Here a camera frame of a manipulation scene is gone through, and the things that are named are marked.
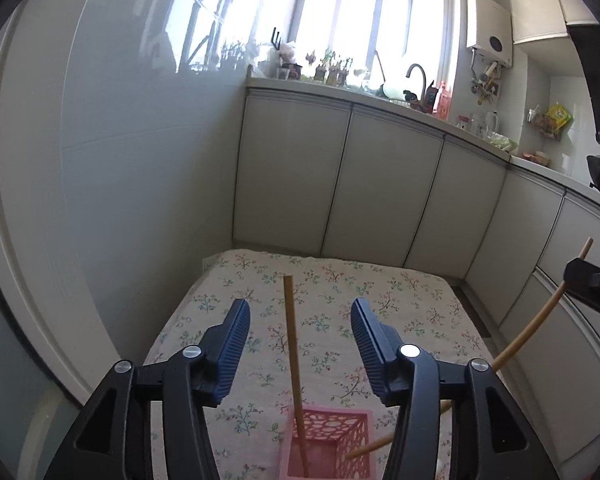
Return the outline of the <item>wooden chopstick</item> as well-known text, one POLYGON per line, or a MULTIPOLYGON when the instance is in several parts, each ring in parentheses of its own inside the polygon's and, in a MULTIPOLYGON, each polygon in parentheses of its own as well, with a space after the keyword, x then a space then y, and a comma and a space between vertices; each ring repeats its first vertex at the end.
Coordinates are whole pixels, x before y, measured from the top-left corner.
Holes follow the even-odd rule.
MULTIPOLYGON (((507 347, 493 360, 492 370, 498 372, 506 364, 508 364, 514 356, 520 351, 520 349, 531 339, 531 337, 538 331, 542 324, 546 321, 548 316, 558 305, 558 302, 562 299, 567 291, 567 285, 565 282, 561 282, 557 289, 550 296, 550 299, 544 304, 539 310, 538 314, 529 322, 524 330, 510 343, 507 347)), ((355 448, 353 451, 346 455, 347 460, 354 460, 360 456, 370 454, 371 452, 377 451, 386 445, 392 443, 394 434, 387 434, 385 437, 377 439, 373 442, 366 443, 359 448, 355 448)))
POLYGON ((304 424, 303 417, 297 326, 296 316, 294 315, 294 280, 291 275, 285 275, 283 277, 283 286, 292 402, 294 402, 294 420, 296 421, 297 427, 298 449, 303 475, 306 478, 309 478, 310 464, 308 450, 306 449, 306 425, 304 424))

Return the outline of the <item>pink perforated utensil basket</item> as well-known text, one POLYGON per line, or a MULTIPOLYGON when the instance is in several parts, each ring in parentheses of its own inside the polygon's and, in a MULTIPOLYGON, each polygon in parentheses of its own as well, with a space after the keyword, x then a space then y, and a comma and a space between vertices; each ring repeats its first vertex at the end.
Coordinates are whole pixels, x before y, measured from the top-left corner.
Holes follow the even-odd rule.
MULTIPOLYGON (((346 455, 374 438, 374 415, 369 410, 303 407, 306 454, 310 479, 376 479, 377 467, 370 454, 348 460, 346 455)), ((280 449, 279 479, 305 479, 294 409, 289 409, 280 449)))

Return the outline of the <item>white lower kitchen cabinets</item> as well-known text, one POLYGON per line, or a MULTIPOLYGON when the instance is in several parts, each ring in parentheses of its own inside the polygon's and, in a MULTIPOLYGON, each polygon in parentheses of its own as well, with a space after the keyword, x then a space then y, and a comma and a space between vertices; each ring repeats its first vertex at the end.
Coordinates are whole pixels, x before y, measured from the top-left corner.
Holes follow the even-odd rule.
POLYGON ((261 80, 242 99, 232 237, 447 278, 503 347, 581 250, 600 267, 600 193, 389 102, 261 80))

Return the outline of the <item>floral tablecloth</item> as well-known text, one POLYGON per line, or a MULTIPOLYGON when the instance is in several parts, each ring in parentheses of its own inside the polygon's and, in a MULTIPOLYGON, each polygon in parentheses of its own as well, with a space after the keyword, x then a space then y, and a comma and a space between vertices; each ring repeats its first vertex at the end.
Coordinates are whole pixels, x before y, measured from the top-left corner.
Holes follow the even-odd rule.
POLYGON ((251 322, 230 394, 206 414, 224 479, 273 479, 278 473, 292 393, 284 308, 285 276, 294 280, 302 398, 306 404, 370 410, 376 434, 388 434, 398 412, 373 394, 353 338, 352 302, 367 300, 379 321, 440 361, 487 359, 488 348, 450 285, 414 270, 338 259, 301 258, 234 249, 207 259, 148 352, 169 359, 198 344, 237 299, 251 322))

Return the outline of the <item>yellow snack bag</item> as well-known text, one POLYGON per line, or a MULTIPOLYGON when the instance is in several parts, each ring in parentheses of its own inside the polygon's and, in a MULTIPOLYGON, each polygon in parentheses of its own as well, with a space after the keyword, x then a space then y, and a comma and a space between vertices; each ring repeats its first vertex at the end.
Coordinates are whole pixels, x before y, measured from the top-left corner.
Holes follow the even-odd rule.
POLYGON ((555 103, 543 115, 543 132, 551 139, 559 140, 562 137, 562 130, 572 122, 572 115, 562 104, 555 103))

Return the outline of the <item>clear glass kettle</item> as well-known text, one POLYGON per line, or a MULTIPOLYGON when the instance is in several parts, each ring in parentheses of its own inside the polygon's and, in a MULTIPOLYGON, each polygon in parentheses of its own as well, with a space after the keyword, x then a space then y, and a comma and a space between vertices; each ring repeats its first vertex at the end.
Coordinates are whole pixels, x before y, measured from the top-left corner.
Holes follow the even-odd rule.
POLYGON ((484 114, 484 133, 498 133, 499 124, 500 120, 496 110, 489 110, 484 114))

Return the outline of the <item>red bottle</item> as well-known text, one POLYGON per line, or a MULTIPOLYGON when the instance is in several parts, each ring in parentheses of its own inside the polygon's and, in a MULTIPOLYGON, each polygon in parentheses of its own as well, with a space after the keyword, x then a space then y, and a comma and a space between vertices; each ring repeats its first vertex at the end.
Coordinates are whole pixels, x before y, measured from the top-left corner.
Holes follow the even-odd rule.
POLYGON ((450 116, 452 104, 452 91, 450 85, 446 81, 442 81, 438 92, 438 100, 434 114, 437 118, 446 122, 450 116))

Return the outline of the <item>white water heater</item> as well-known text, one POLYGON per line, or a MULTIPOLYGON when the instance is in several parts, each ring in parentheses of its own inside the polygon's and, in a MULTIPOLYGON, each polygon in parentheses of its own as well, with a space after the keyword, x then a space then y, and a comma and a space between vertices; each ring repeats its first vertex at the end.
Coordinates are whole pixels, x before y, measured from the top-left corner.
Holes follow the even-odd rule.
POLYGON ((467 0, 466 47, 505 68, 513 65, 510 13, 494 0, 467 0))

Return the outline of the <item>white door frame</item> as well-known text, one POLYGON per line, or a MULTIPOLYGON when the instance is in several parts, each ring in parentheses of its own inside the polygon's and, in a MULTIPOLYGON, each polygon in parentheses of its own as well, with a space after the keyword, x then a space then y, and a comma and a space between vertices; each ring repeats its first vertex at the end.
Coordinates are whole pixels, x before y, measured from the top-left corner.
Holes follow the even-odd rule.
POLYGON ((88 290, 62 188, 68 49, 24 4, 0 31, 0 289, 33 350, 84 403, 119 353, 88 290))

